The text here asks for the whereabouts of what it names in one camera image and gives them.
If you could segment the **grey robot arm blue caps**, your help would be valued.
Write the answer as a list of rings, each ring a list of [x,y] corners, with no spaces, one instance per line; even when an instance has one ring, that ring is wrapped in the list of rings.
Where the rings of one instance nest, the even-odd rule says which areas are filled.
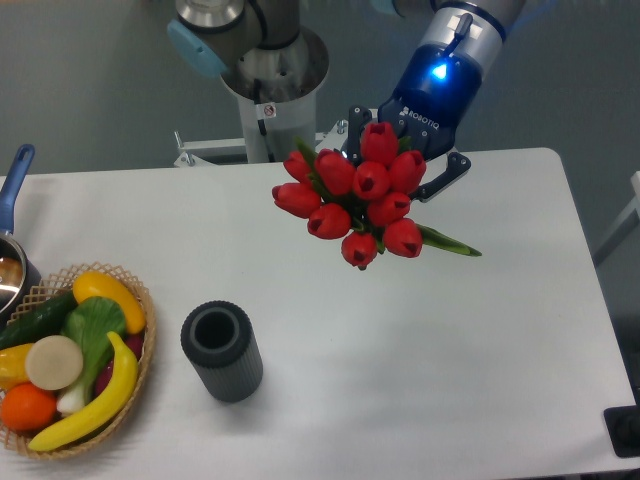
[[[358,162],[364,128],[385,121],[426,160],[446,157],[445,170],[413,193],[426,202],[470,169],[455,150],[456,130],[522,7],[433,2],[433,18],[390,97],[376,109],[352,106],[326,134],[316,130],[316,95],[328,74],[328,50],[301,23],[298,2],[179,1],[167,33],[191,68],[220,78],[235,96],[249,162],[282,161],[296,140]]]

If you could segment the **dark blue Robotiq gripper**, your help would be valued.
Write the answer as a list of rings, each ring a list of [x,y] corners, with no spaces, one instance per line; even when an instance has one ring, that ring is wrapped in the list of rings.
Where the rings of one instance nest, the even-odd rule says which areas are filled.
[[[379,106],[377,119],[392,125],[400,138],[411,139],[410,148],[426,159],[434,159],[455,144],[457,127],[482,84],[479,67],[457,54],[447,55],[440,45],[422,45],[414,52],[391,97]],[[371,123],[370,109],[349,109],[347,137],[341,151],[353,165],[361,158],[361,136]],[[451,150],[446,168],[435,179],[412,193],[413,201],[427,203],[461,179],[471,169],[471,160]]]

